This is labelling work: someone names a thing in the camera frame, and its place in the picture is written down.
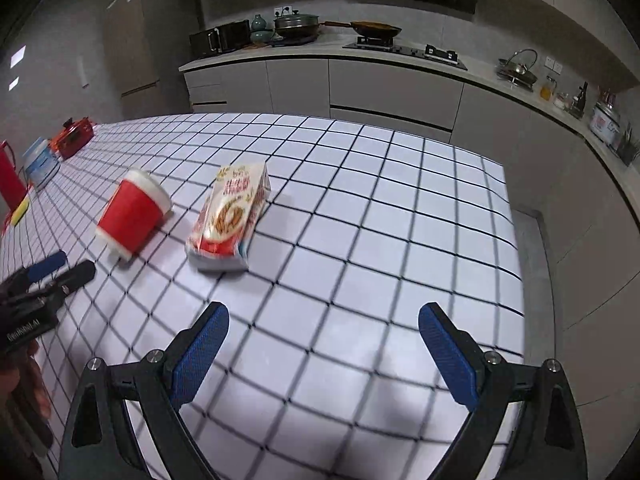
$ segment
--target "checkered tablecloth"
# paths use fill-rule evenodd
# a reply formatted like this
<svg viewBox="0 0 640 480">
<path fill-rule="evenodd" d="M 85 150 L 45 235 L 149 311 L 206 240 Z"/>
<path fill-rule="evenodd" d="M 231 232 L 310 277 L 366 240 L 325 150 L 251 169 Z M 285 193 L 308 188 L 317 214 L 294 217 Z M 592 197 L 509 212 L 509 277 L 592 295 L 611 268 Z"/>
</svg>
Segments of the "checkered tablecloth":
<svg viewBox="0 0 640 480">
<path fill-rule="evenodd" d="M 361 124 L 272 114 L 192 114 L 102 124 L 62 163 L 0 246 L 0 273 L 58 248 L 96 261 L 37 355 L 52 397 L 50 452 L 78 377 L 165 348 L 209 301 L 228 336 L 181 414 L 231 480 L 424 480 L 466 417 L 417 331 L 439 302 L 485 348 L 522 362 L 522 282 L 502 168 L 432 140 Z M 204 275 L 184 241 L 220 165 L 267 161 L 273 191 L 244 274 Z M 174 213 L 129 265 L 94 238 L 130 167 Z M 154 476 L 164 478 L 135 404 Z M 484 470 L 495 473 L 514 409 Z"/>
</svg>

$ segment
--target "black microwave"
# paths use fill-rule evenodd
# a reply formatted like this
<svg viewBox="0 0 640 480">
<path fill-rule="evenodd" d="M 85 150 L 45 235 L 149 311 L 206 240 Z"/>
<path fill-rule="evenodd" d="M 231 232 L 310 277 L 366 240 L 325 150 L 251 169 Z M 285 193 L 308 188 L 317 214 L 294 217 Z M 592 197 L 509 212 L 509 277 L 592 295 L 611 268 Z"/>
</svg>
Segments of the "black microwave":
<svg viewBox="0 0 640 480">
<path fill-rule="evenodd" d="M 233 52 L 251 44 L 249 20 L 225 23 L 189 36 L 195 59 Z"/>
</svg>

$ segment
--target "rice cooker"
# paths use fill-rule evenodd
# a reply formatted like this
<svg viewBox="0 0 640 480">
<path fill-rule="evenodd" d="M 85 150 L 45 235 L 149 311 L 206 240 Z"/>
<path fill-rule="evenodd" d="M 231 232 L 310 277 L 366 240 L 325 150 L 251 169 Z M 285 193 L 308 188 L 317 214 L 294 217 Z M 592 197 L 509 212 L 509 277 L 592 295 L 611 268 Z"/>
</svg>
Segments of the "rice cooker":
<svg viewBox="0 0 640 480">
<path fill-rule="evenodd" d="M 620 114 L 599 101 L 593 109 L 589 128 L 602 142 L 612 146 L 620 138 Z"/>
</svg>

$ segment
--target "pitcher handle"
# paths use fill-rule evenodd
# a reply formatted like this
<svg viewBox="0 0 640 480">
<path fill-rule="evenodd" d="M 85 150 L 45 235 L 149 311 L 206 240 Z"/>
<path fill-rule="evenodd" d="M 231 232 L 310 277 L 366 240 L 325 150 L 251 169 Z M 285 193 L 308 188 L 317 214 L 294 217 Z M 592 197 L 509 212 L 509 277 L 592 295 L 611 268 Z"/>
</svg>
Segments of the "pitcher handle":
<svg viewBox="0 0 640 480">
<path fill-rule="evenodd" d="M 15 170 L 15 153 L 11 145 L 5 140 L 4 142 L 2 142 L 2 144 L 0 144 L 0 147 L 2 147 L 3 150 L 5 148 L 9 148 L 9 151 L 11 152 L 11 158 L 14 160 L 14 170 Z"/>
</svg>

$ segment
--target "gas stove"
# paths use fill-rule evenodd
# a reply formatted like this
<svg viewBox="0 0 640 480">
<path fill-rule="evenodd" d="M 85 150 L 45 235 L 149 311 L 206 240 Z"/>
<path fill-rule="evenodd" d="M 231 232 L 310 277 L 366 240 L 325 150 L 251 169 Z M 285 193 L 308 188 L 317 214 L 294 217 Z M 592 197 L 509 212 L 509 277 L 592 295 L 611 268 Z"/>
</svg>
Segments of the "gas stove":
<svg viewBox="0 0 640 480">
<path fill-rule="evenodd" d="M 418 57 L 453 66 L 461 70 L 468 70 L 464 63 L 458 59 L 458 53 L 454 50 L 440 50 L 433 45 L 427 45 L 424 50 L 394 44 L 394 40 L 377 40 L 375 38 L 361 38 L 355 43 L 345 45 L 343 48 L 357 48 L 359 50 L 375 50 L 378 52 L 388 52 L 399 54 L 400 56 Z"/>
</svg>

